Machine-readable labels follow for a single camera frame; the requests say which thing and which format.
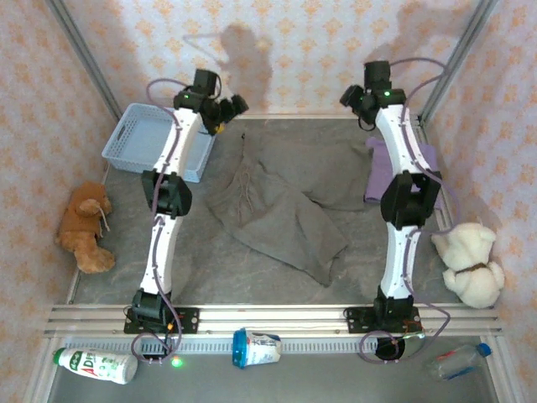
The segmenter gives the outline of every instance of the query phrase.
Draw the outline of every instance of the blue cup lid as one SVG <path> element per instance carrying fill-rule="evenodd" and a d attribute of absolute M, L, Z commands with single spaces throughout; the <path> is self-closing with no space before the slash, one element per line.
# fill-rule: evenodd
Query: blue cup lid
<path fill-rule="evenodd" d="M 488 344 L 486 343 L 479 343 L 476 346 L 477 352 L 481 354 L 482 357 L 488 357 L 490 354 L 493 353 L 493 351 L 490 349 Z"/>

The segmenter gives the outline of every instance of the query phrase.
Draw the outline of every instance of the black mounting plate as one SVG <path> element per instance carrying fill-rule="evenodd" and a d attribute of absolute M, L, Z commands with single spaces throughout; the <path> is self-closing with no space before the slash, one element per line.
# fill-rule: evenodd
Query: black mounting plate
<path fill-rule="evenodd" d="M 198 325 L 200 324 L 200 308 L 174 306 L 177 315 L 181 321 L 181 331 L 183 334 L 196 334 L 198 332 Z M 125 320 L 125 327 L 123 329 L 125 334 L 140 334 L 143 332 L 151 331 L 154 333 L 167 333 L 168 329 L 162 328 L 162 326 L 149 323 L 135 323 L 129 318 L 133 317 L 133 309 L 131 307 L 127 310 L 127 319 Z M 177 327 L 170 332 L 170 334 L 176 334 Z"/>
<path fill-rule="evenodd" d="M 408 321 L 378 323 L 373 306 L 352 306 L 343 311 L 343 316 L 347 319 L 349 333 L 369 333 L 377 330 L 403 334 L 423 332 L 420 312 L 415 306 Z"/>

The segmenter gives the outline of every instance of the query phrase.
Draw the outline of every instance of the purple cable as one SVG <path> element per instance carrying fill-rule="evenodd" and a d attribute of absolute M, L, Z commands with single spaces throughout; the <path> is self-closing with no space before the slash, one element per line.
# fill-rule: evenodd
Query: purple cable
<path fill-rule="evenodd" d="M 414 300 L 418 301 L 419 299 L 418 299 L 417 295 L 414 293 L 414 289 L 412 288 L 412 285 L 409 283 L 409 278 L 408 278 L 408 272 L 409 272 L 408 271 L 408 260 L 409 260 L 410 245 L 411 245 L 411 242 L 412 242 L 412 237 L 416 233 L 426 233 L 426 234 L 429 234 L 429 235 L 433 235 L 433 234 L 443 235 L 443 234 L 447 234 L 447 233 L 451 232 L 453 230 L 453 228 L 461 221 L 461 208 L 460 208 L 460 205 L 459 205 L 459 201 L 456 198 L 455 192 L 446 183 L 444 183 L 443 180 L 441 180 L 440 178 L 432 175 L 424 167 L 422 167 L 418 163 L 418 161 L 416 161 L 416 156 L 414 154 L 414 151 L 413 151 L 412 147 L 410 146 L 409 135 L 408 135 L 408 133 L 406 131 L 406 125 L 404 124 L 404 118 L 406 116 L 406 111 L 407 111 L 407 109 L 409 107 L 410 99 L 412 99 L 412 97 L 414 96 L 414 94 L 417 91 L 419 91 L 421 88 L 423 88 L 427 84 L 430 84 L 431 82 L 439 80 L 440 78 L 442 78 L 443 75 L 445 75 L 445 73 L 446 73 L 446 66 L 443 63 L 439 62 L 438 60 L 434 60 L 434 59 L 430 59 L 430 58 L 426 58 L 426 57 L 412 57 L 412 58 L 408 58 L 408 59 L 397 60 L 397 61 L 391 63 L 390 66 L 398 65 L 399 63 L 407 63 L 407 62 L 411 62 L 411 61 L 428 61 L 430 63 L 434 63 L 436 65 L 439 65 L 440 67 L 442 67 L 442 69 L 444 71 L 441 74 L 439 74 L 438 76 L 435 76 L 435 77 L 433 77 L 433 78 L 431 78 L 431 79 L 429 79 L 427 81 L 424 81 L 421 84 L 419 84 L 414 90 L 412 90 L 412 92 L 406 98 L 406 101 L 404 102 L 403 110 L 402 110 L 401 116 L 400 116 L 400 122 L 401 122 L 401 129 L 402 129 L 402 132 L 403 132 L 404 144 L 406 145 L 406 148 L 410 153 L 410 157 L 412 159 L 411 164 L 415 165 L 424 175 L 426 175 L 427 177 L 429 177 L 433 181 L 438 182 L 441 185 L 441 187 L 445 187 L 448 190 L 448 193 L 450 194 L 451 199 L 455 202 L 455 207 L 456 207 L 456 220 L 455 220 L 455 223 L 453 223 L 453 225 L 451 226 L 451 228 L 448 228 L 448 229 L 443 230 L 443 231 L 425 231 L 425 230 L 422 230 L 422 229 L 418 228 L 418 229 L 415 229 L 414 231 L 411 231 L 409 233 L 408 242 L 404 247 L 403 281 L 404 281 L 404 285 L 406 286 L 406 288 L 409 291 L 409 293 L 414 297 Z M 360 358 L 363 359 L 364 361 L 367 361 L 367 362 L 371 363 L 371 364 L 397 364 L 400 361 L 406 361 L 406 360 L 409 360 L 409 359 L 413 359 L 413 358 L 417 357 L 419 354 L 423 353 L 440 336 L 440 334 L 447 327 L 447 325 L 449 324 L 449 322 L 451 320 L 451 315 L 450 315 L 450 313 L 448 311 L 446 311 L 446 310 L 444 310 L 444 309 L 442 309 L 442 308 L 440 308 L 438 306 L 435 306 L 435 305 L 433 305 L 433 304 L 431 304 L 431 303 L 429 303 L 427 301 L 421 301 L 421 302 L 423 304 L 427 305 L 429 308 L 435 309 L 435 310 L 441 312 L 442 314 L 446 315 L 446 320 L 444 321 L 442 326 L 440 326 L 440 328 L 436 331 L 436 333 L 431 337 L 431 339 L 430 339 L 430 341 L 428 343 L 426 343 L 424 346 L 422 346 L 416 353 L 414 353 L 414 355 L 412 355 L 411 357 L 408 357 L 406 359 L 395 359 L 394 361 L 388 361 L 388 360 L 377 361 L 377 360 L 368 358 L 365 355 L 365 353 L 363 352 L 363 344 L 365 343 L 365 341 L 367 340 L 368 337 L 380 333 L 380 334 L 387 335 L 389 338 L 391 338 L 392 343 L 395 346 L 395 351 L 396 351 L 394 357 L 397 356 L 398 353 L 399 353 L 399 346 L 397 344 L 397 339 L 390 332 L 386 332 L 386 331 L 383 331 L 383 330 L 373 331 L 373 332 L 366 333 L 363 336 L 362 340 L 360 340 L 360 343 L 358 344 L 358 355 L 360 356 Z"/>
<path fill-rule="evenodd" d="M 149 101 L 153 105 L 158 107 L 159 109 L 162 109 L 164 112 L 168 113 L 172 117 L 172 119 L 174 120 L 174 124 L 175 124 L 175 139 L 174 139 L 174 143 L 172 144 L 171 149 L 170 149 L 168 155 L 166 156 L 166 159 L 164 160 L 163 169 L 160 172 L 159 178 L 157 179 L 157 183 L 155 184 L 155 187 L 154 187 L 153 202 L 152 202 L 152 205 L 151 205 L 151 212 L 152 212 L 153 218 L 154 218 L 154 220 L 153 220 L 153 228 L 155 228 L 156 226 L 159 226 L 159 229 L 158 229 L 157 234 L 156 234 L 155 239 L 154 239 L 153 250 L 151 251 L 151 260 L 152 260 L 152 263 L 153 263 L 153 277 L 154 277 L 155 283 L 157 285 L 157 288 L 159 290 L 160 296 L 162 297 L 164 303 L 168 306 L 168 308 L 171 310 L 172 315 L 174 316 L 175 323 L 177 324 L 178 335 L 177 335 L 177 343 L 172 342 L 172 347 L 171 348 L 165 342 L 160 340 L 159 336 L 157 336 L 154 333 L 142 332 L 138 336 L 136 336 L 134 338 L 133 342 L 131 343 L 131 353 L 133 353 L 134 357 L 136 357 L 138 360 L 144 361 L 144 362 L 149 363 L 149 364 L 151 364 L 153 362 L 153 359 L 146 359 L 143 355 L 138 354 L 135 351 L 135 348 L 134 348 L 135 344 L 140 338 L 142 338 L 143 336 L 151 336 L 152 338 L 156 338 L 159 341 L 159 343 L 162 344 L 162 346 L 164 347 L 164 351 L 166 352 L 166 355 L 164 356 L 164 358 L 159 358 L 159 362 L 160 362 L 160 364 L 162 364 L 165 360 L 170 359 L 171 356 L 177 351 L 177 349 L 180 346 L 181 339 L 183 337 L 183 333 L 181 331 L 181 322 L 180 322 L 180 319 L 179 319 L 179 315 L 177 314 L 177 311 L 175 310 L 175 308 L 174 308 L 173 304 L 171 303 L 171 301 L 168 299 L 168 297 L 164 293 L 164 290 L 162 289 L 162 285 L 160 284 L 159 275 L 158 275 L 158 272 L 157 272 L 157 269 L 159 268 L 158 265 L 157 265 L 157 245 L 159 244 L 160 235 L 162 233 L 163 226 L 164 226 L 164 220 L 162 219 L 162 217 L 157 217 L 157 206 L 158 206 L 158 203 L 159 203 L 159 190 L 160 190 L 160 187 L 162 185 L 162 181 L 164 180 L 164 173 L 165 173 L 166 169 L 169 166 L 169 161 L 171 160 L 171 157 L 172 157 L 175 149 L 177 148 L 177 144 L 179 143 L 179 136 L 180 136 L 180 132 L 182 130 L 182 127 L 180 126 L 179 121 L 177 120 L 175 115 L 170 110 L 168 110 L 165 106 L 158 104 L 151 97 L 151 93 L 150 93 L 151 86 L 153 86 L 154 84 L 156 84 L 158 82 L 163 82 L 163 81 L 172 82 L 174 84 L 179 84 L 181 86 L 186 86 L 186 84 L 184 82 L 173 80 L 173 79 L 170 79 L 170 78 L 159 78 L 157 80 L 151 81 L 147 85 L 146 90 L 145 90 Z"/>

